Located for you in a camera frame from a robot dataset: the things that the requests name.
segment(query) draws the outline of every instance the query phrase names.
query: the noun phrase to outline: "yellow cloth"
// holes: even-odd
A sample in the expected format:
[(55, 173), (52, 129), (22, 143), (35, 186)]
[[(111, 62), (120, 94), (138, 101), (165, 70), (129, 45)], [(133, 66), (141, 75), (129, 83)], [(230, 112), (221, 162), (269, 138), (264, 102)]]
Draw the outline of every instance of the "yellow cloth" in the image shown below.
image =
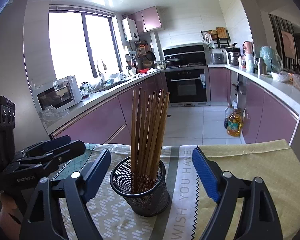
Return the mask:
[[(218, 163), (221, 170), (237, 178), (263, 178), (276, 206), (284, 240), (290, 240), (300, 228), (300, 163), (285, 140), (246, 144), (200, 146), (205, 156)], [(199, 239), (215, 208), (202, 184), (195, 238)], [(228, 235), (233, 239), (241, 214), (243, 199), (238, 199)]]

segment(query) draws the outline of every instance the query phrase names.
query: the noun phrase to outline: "mesh pencil cup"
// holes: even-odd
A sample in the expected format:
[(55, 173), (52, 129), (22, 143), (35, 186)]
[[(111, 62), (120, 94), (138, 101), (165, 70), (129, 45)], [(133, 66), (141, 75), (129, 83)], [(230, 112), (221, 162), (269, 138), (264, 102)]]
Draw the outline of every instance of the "mesh pencil cup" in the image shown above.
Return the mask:
[(170, 201), (164, 179), (165, 175), (166, 169), (160, 160), (154, 187), (143, 193), (131, 194), (130, 157), (128, 157), (119, 162), (112, 170), (110, 185), (117, 194), (128, 202), (136, 214), (152, 217), (163, 212)]

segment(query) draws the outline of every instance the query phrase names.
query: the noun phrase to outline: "floor tile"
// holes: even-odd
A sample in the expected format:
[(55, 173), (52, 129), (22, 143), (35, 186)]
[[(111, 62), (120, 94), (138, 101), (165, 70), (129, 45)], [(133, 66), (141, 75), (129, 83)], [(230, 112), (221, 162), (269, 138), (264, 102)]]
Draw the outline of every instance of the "floor tile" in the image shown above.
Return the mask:
[(202, 138), (203, 114), (172, 114), (167, 118), (165, 137)]
[(168, 108), (168, 114), (175, 114), (175, 113), (197, 113), (201, 114), (203, 113), (203, 106), (193, 106), (193, 107), (169, 107)]
[(164, 137), (162, 146), (202, 145), (201, 138)]
[(224, 120), (203, 122), (203, 138), (233, 138), (227, 134)]
[(227, 139), (226, 144), (242, 144), (240, 138)]
[(226, 142), (225, 138), (203, 138), (202, 145), (224, 145)]
[(225, 118), (225, 111), (205, 111), (203, 112), (203, 122), (221, 121)]
[(225, 111), (226, 106), (205, 106), (203, 108), (203, 112), (209, 112), (209, 111)]

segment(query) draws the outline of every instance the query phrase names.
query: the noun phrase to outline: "white countertop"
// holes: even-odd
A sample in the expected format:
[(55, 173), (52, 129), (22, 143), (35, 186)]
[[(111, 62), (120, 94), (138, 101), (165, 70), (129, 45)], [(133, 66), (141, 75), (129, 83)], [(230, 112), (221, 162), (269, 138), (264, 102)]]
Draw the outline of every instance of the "white countertop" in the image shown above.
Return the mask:
[(291, 83), (281, 83), (274, 81), (272, 77), (247, 73), (245, 68), (239, 68), (238, 66), (208, 65), (208, 68), (211, 67), (225, 67), (237, 72), (238, 74), (246, 78), (249, 78), (264, 89), (268, 90), (270, 93), (274, 94), (287, 106), (289, 106), (294, 112), (296, 112), (296, 114), (300, 115), (300, 91), (296, 89)]
[(95, 106), (96, 104), (106, 100), (107, 98), (119, 93), (120, 91), (122, 91), (122, 90), (124, 90), (124, 89), (126, 89), (130, 86), (133, 86), (133, 85), (139, 83), (140, 81), (143, 81), (146, 78), (154, 76), (158, 73), (160, 73), (160, 70), (156, 70), (155, 72), (143, 74), (140, 77), (130, 79), (129, 81), (124, 82), (124, 83), (122, 83), (118, 86), (115, 86), (115, 87), (113, 87), (109, 90), (89, 94), (89, 96), (87, 98), (82, 99), (80, 101), (80, 103), (78, 103), (74, 106), (71, 106), (69, 108), (70, 114), (68, 114), (64, 117), (61, 117), (55, 123), (48, 126), (46, 128), (47, 133), (48, 134), (53, 133), (55, 130), (57, 130), (58, 128), (60, 128), (61, 126), (63, 126), (64, 124), (66, 124), (67, 122), (69, 122), (70, 120), (75, 118), (76, 116), (78, 116), (79, 114), (81, 114), (84, 111), (88, 110), (89, 108), (91, 108), (91, 107)]

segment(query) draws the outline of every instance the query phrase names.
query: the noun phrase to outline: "plastic bag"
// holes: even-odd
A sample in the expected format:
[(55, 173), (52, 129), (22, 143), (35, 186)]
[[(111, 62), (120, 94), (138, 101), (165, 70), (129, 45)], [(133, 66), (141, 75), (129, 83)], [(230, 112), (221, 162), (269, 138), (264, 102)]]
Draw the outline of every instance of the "plastic bag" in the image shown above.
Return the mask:
[(102, 79), (100, 77), (94, 78), (91, 82), (88, 82), (89, 92), (101, 89)]
[(260, 57), (267, 65), (268, 72), (280, 73), (283, 70), (283, 63), (279, 54), (269, 46), (263, 46), (260, 49)]
[(60, 117), (68, 115), (69, 109), (58, 112), (54, 106), (48, 106), (44, 111), (39, 112), (39, 117), (47, 126), (55, 123)]

